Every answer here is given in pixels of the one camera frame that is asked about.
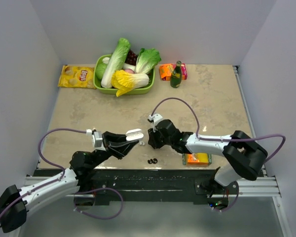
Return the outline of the white earbud charging case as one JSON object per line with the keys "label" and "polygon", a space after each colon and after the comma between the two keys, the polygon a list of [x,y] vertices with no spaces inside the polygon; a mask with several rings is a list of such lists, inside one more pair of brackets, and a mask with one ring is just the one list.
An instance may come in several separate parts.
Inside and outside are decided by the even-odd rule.
{"label": "white earbud charging case", "polygon": [[125,133],[127,141],[141,141],[144,138],[143,131],[141,129],[132,129]]}

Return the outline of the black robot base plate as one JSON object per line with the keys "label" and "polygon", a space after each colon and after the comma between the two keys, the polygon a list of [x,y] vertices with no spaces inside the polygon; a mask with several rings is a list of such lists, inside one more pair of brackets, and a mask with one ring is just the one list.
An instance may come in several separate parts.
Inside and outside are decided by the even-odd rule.
{"label": "black robot base plate", "polygon": [[79,180],[80,191],[101,187],[117,190],[124,201],[192,202],[207,204],[211,196],[217,201],[223,194],[237,194],[236,184],[209,192],[202,184],[209,180],[213,170],[143,170],[95,169]]}

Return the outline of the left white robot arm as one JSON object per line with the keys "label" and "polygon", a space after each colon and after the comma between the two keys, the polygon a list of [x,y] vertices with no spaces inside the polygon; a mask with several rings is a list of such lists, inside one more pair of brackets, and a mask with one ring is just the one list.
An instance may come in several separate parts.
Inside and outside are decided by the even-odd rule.
{"label": "left white robot arm", "polygon": [[77,151],[72,155],[69,168],[59,174],[31,186],[18,188],[9,186],[0,196],[0,229],[9,233],[26,220],[28,214],[70,194],[86,194],[92,189],[94,168],[110,157],[122,159],[144,137],[141,129],[133,129],[125,134],[101,133],[88,129],[84,134],[92,139],[94,151]]}

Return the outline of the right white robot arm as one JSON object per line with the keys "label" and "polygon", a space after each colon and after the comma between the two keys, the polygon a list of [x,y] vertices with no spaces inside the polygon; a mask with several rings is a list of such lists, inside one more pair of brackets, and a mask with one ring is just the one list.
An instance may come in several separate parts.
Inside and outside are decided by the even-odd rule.
{"label": "right white robot arm", "polygon": [[241,178],[254,181],[266,161],[267,151],[255,141],[245,141],[249,136],[237,130],[226,136],[204,136],[197,138],[193,132],[181,132],[169,119],[148,118],[152,128],[148,130],[148,144],[153,149],[170,146],[179,154],[205,153],[226,158],[228,164],[218,168],[210,189],[221,194],[230,183]]}

